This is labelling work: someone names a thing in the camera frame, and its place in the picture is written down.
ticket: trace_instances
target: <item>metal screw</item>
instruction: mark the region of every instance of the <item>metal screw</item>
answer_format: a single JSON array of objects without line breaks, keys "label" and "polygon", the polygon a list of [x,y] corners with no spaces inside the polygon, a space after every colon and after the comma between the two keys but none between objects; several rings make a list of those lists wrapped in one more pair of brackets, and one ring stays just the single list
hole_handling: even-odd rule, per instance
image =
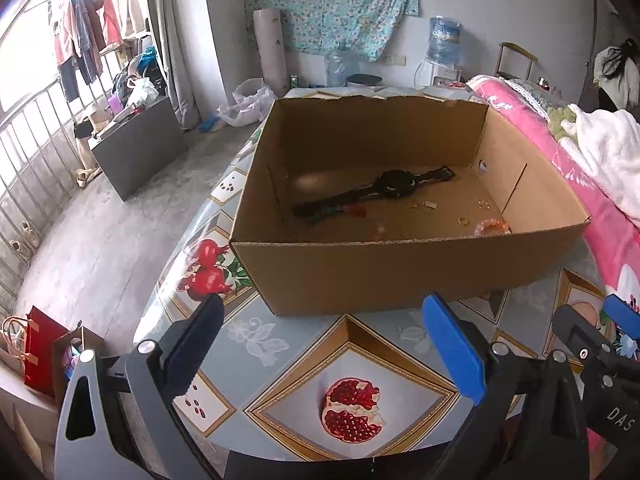
[{"label": "metal screw", "polygon": [[554,350],[553,357],[556,363],[564,363],[566,361],[566,354],[562,350]]},{"label": "metal screw", "polygon": [[509,347],[498,341],[491,345],[491,352],[496,355],[507,355],[509,353]]},{"label": "metal screw", "polygon": [[88,363],[89,361],[91,361],[93,358],[95,357],[95,352],[93,350],[91,350],[90,348],[83,351],[80,354],[80,360],[83,363]]},{"label": "metal screw", "polygon": [[156,348],[156,342],[151,339],[146,339],[138,345],[138,352],[141,354],[151,354]]}]

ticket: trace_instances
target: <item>open cardboard box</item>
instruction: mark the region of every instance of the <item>open cardboard box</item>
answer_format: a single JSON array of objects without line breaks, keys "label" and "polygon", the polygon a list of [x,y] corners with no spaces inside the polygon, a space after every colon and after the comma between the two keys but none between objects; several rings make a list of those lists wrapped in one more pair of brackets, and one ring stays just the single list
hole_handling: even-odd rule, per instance
[{"label": "open cardboard box", "polygon": [[104,340],[84,326],[79,326],[67,332],[51,344],[51,377],[58,412],[62,409],[66,387],[68,386],[68,380],[65,377],[65,369],[63,366],[64,355],[66,349],[71,345],[71,341],[76,338],[82,341],[82,350],[94,350],[96,355],[99,356],[104,349]]},{"label": "open cardboard box", "polygon": [[[309,225],[291,210],[385,170],[442,165],[456,177],[410,197],[363,202],[367,218],[338,214]],[[428,212],[425,201],[437,209]],[[512,234],[474,236],[488,218],[504,219]],[[588,222],[562,175],[486,105],[285,99],[264,125],[231,245],[275,314],[341,314],[418,307],[434,291],[456,300],[525,285]]]}]

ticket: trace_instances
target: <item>watch face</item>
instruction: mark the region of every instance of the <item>watch face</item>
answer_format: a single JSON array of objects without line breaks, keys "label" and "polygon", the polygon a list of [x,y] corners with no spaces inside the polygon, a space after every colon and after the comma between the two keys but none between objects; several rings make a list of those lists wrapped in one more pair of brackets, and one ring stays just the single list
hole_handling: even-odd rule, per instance
[{"label": "watch face", "polygon": [[391,170],[380,174],[374,186],[383,196],[397,198],[414,192],[418,183],[409,171]]}]

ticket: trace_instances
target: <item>bracelet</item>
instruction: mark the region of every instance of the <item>bracelet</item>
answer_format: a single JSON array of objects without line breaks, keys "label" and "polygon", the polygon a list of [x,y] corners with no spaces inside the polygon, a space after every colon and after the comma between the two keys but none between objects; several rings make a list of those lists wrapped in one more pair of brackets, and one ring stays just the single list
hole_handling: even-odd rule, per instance
[{"label": "bracelet", "polygon": [[509,227],[509,224],[507,224],[507,222],[505,222],[504,220],[498,220],[497,218],[489,218],[488,220],[482,220],[481,222],[478,222],[478,224],[476,224],[474,235],[483,236],[484,232],[488,228],[493,228],[493,227],[502,231],[503,234],[511,233],[511,229]]}]

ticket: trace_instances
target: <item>metal railing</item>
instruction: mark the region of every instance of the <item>metal railing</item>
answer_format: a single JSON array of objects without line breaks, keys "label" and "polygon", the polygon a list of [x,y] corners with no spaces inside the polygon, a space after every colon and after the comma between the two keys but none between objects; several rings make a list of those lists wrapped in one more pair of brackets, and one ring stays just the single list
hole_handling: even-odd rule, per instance
[{"label": "metal railing", "polygon": [[74,145],[73,125],[89,104],[107,105],[121,70],[116,48],[101,51],[102,75],[90,85],[79,84],[79,98],[71,104],[57,78],[20,99],[2,118],[0,314],[11,314],[39,241],[79,190],[74,171],[84,167]]}]

